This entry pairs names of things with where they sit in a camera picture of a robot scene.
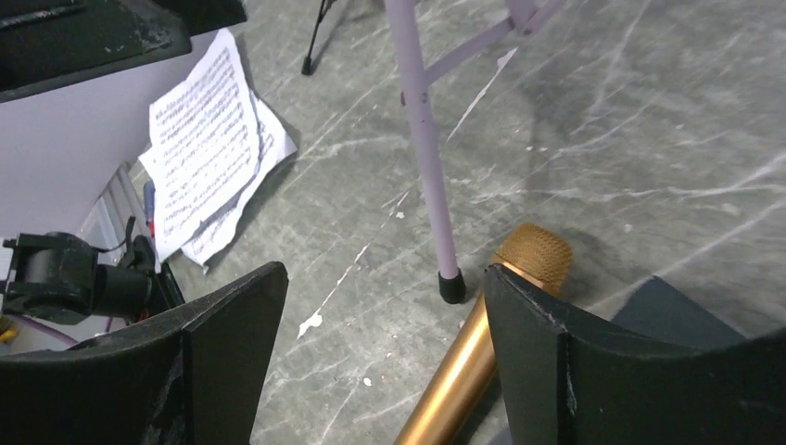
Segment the lilac music stand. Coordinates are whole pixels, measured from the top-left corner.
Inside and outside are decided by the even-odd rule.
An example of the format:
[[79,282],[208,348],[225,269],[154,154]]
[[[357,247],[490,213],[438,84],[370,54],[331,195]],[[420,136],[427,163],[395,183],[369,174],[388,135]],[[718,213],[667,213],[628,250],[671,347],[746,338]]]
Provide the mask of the lilac music stand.
[[466,285],[458,266],[450,211],[439,155],[429,87],[481,50],[512,32],[529,36],[560,10],[563,2],[550,0],[507,1],[507,14],[487,30],[459,44],[447,55],[426,66],[413,1],[386,1],[385,10],[399,68],[400,102],[406,110],[437,255],[439,295],[449,304],[465,301]]

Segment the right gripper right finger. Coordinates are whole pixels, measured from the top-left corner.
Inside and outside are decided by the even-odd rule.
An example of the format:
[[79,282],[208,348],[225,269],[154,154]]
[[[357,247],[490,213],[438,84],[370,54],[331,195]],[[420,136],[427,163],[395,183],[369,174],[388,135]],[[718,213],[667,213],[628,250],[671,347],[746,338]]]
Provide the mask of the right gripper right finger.
[[500,265],[484,290],[515,444],[781,444],[785,333],[743,337],[659,277],[604,320]]

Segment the sheet music page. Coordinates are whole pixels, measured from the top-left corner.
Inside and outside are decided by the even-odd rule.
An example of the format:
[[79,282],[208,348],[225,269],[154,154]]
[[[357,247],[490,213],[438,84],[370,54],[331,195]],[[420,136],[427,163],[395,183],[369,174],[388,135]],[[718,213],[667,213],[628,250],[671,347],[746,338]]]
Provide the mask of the sheet music page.
[[259,157],[257,118],[229,30],[150,105],[149,137],[140,160],[155,186],[155,243],[166,260],[244,187]]
[[187,259],[202,267],[235,239],[245,207],[268,174],[298,150],[273,110],[254,92],[250,92],[249,96],[256,113],[260,139],[260,153],[254,174],[237,194],[200,224],[191,238],[178,248]]

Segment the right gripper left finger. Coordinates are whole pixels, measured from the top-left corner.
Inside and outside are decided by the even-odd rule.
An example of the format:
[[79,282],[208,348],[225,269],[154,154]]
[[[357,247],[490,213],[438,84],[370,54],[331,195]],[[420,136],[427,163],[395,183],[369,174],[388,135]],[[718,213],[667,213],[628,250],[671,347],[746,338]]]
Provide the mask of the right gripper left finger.
[[1,360],[5,444],[247,444],[282,318],[271,261],[62,351]]

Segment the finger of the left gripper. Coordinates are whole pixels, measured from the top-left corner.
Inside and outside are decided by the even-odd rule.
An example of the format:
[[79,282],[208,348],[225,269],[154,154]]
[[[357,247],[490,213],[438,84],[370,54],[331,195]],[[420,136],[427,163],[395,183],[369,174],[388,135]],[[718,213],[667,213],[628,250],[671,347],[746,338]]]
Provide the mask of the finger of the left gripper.
[[240,1],[4,1],[1,100],[186,55],[192,37],[246,20]]

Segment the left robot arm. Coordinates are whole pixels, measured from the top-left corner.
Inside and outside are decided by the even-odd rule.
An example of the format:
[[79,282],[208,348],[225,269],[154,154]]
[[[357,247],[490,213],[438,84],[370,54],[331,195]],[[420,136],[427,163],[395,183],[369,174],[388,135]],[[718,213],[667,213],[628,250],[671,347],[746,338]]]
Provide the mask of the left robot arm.
[[148,108],[245,21],[239,1],[5,1],[1,5],[1,234],[5,312],[59,324],[137,317],[153,266],[102,264],[74,234],[148,142]]

